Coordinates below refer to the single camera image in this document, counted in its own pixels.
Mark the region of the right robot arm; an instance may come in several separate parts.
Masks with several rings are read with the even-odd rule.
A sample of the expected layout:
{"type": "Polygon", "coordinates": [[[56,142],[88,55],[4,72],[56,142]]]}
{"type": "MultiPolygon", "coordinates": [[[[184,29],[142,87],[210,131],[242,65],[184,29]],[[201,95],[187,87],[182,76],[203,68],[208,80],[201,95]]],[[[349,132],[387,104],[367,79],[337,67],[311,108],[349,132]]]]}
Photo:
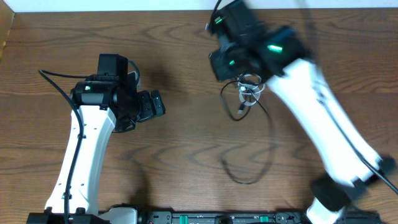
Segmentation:
{"type": "Polygon", "coordinates": [[[215,4],[207,24],[219,42],[209,55],[216,79],[234,85],[243,116],[269,89],[291,111],[323,162],[325,173],[311,183],[309,223],[338,223],[368,187],[388,182],[397,169],[361,136],[329,87],[312,52],[289,26],[269,30],[244,1],[215,4]]]}

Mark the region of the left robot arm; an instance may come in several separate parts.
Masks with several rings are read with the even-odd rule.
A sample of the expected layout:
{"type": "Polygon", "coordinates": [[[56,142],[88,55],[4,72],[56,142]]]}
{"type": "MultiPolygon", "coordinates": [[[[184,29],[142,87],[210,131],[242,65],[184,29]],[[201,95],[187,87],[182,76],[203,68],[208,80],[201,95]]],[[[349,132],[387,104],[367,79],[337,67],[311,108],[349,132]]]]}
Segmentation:
{"type": "Polygon", "coordinates": [[[121,204],[101,213],[98,188],[112,133],[133,131],[138,123],[165,114],[159,90],[139,91],[137,65],[119,54],[100,54],[97,72],[79,77],[70,94],[71,129],[57,183],[34,223],[141,223],[136,208],[121,204]]]}

